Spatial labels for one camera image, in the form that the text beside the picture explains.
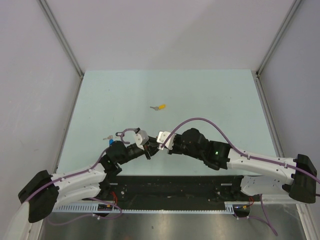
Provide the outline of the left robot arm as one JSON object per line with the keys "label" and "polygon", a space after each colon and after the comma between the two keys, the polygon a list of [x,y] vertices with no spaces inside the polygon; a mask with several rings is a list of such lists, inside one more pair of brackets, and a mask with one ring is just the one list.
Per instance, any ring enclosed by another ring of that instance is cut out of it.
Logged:
{"label": "left robot arm", "polygon": [[140,156],[149,160],[158,151],[159,143],[154,137],[131,145],[116,140],[103,150],[95,164],[84,169],[60,174],[38,172],[18,193],[20,202],[28,204],[28,222],[43,220],[54,209],[78,200],[107,199],[121,165]]}

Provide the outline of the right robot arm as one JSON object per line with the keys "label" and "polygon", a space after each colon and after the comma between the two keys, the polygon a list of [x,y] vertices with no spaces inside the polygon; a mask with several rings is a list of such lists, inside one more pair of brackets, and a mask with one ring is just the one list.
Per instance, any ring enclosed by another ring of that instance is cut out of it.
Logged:
{"label": "right robot arm", "polygon": [[160,150],[198,159],[216,171],[235,169],[257,174],[257,177],[243,177],[230,188],[231,196],[237,201],[247,196],[287,193],[298,202],[316,202],[317,170],[306,155],[268,158],[239,150],[230,143],[208,140],[195,128],[183,134],[165,131],[159,133],[156,141]]}

